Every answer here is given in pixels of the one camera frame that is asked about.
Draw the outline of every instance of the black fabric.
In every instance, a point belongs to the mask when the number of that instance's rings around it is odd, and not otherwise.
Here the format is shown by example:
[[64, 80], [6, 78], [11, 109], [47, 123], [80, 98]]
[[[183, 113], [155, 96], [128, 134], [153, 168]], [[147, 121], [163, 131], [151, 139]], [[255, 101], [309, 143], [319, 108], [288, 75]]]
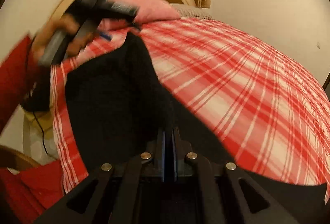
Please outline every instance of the black fabric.
[[[132, 33], [120, 48], [70, 72], [65, 96], [75, 141], [89, 172], [143, 152], [158, 127], [179, 126], [181, 138], [212, 162], [233, 160], [216, 136], [161, 86], [143, 41]], [[325, 184], [295, 186], [249, 175], [300, 223], [313, 223], [322, 214]], [[170, 221], [165, 215], [168, 223], [187, 219], [181, 215]]]
[[27, 97], [20, 104], [22, 108], [28, 112], [48, 112], [49, 109], [49, 96], [51, 94], [51, 71], [46, 69], [40, 75], [38, 82], [32, 92], [31, 97]]

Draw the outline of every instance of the red plaid blanket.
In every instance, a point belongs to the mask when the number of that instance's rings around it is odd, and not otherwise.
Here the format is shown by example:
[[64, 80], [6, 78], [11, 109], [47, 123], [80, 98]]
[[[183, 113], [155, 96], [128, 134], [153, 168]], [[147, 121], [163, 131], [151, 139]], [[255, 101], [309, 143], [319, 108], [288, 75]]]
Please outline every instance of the red plaid blanket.
[[[69, 121], [66, 76], [121, 46], [126, 33], [109, 31], [111, 42], [95, 39], [77, 58], [52, 68], [53, 129], [66, 192], [88, 175]], [[330, 184], [330, 103], [302, 65], [213, 20], [153, 22], [140, 35], [160, 82], [214, 132], [240, 167], [293, 184]]]

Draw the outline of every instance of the black cable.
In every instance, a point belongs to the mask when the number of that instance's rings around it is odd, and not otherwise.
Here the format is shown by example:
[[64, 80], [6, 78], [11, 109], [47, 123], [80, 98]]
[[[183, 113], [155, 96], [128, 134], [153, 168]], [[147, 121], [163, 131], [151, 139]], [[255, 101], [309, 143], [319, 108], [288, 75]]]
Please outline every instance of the black cable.
[[[31, 43], [29, 44], [29, 47], [27, 48], [26, 59], [25, 59], [26, 87], [27, 87], [27, 90], [28, 90], [28, 92], [27, 92], [28, 98], [31, 98], [31, 90], [29, 88], [29, 78], [28, 78], [28, 74], [27, 74], [27, 67], [28, 67], [28, 61], [29, 61], [29, 54], [30, 54], [31, 47], [32, 47], [32, 44], [34, 42], [34, 39], [35, 39], [35, 37], [32, 39]], [[43, 130], [39, 120], [37, 119], [35, 112], [32, 111], [32, 113], [33, 113], [34, 119], [36, 120], [37, 124], [39, 125], [41, 133], [42, 133], [42, 145], [44, 146], [45, 153], [48, 156], [51, 156], [51, 155], [48, 154], [48, 151], [47, 151], [46, 146], [45, 146], [45, 131]]]
[[42, 132], [42, 145], [44, 146], [44, 150], [45, 150], [46, 154], [49, 155], [48, 152], [47, 152], [46, 146], [45, 146], [45, 132], [44, 132], [43, 128], [41, 127], [41, 124], [40, 124], [38, 118], [36, 117], [36, 114], [34, 113], [34, 111], [32, 113], [34, 115], [34, 119], [36, 120], [36, 122], [39, 125], [40, 130]]

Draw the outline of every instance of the black device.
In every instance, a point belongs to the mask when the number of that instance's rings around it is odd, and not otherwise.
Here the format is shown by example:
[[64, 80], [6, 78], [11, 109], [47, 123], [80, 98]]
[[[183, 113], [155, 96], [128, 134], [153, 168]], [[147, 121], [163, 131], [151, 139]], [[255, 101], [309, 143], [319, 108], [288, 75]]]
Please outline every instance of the black device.
[[[212, 163], [194, 153], [178, 128], [160, 129], [146, 152], [124, 164], [96, 168], [34, 224], [300, 223], [227, 153], [222, 161]], [[279, 192], [292, 187], [271, 184]], [[294, 187], [299, 192], [308, 188]]]
[[38, 64], [50, 66], [60, 64], [66, 57], [66, 50], [69, 43], [75, 37], [83, 37], [87, 33], [96, 32], [103, 18], [125, 19], [133, 24], [138, 8], [126, 5], [121, 2], [110, 2], [107, 0], [75, 0], [65, 13], [71, 14], [79, 23], [80, 29], [75, 36], [64, 30], [57, 30], [51, 38], [44, 54]]

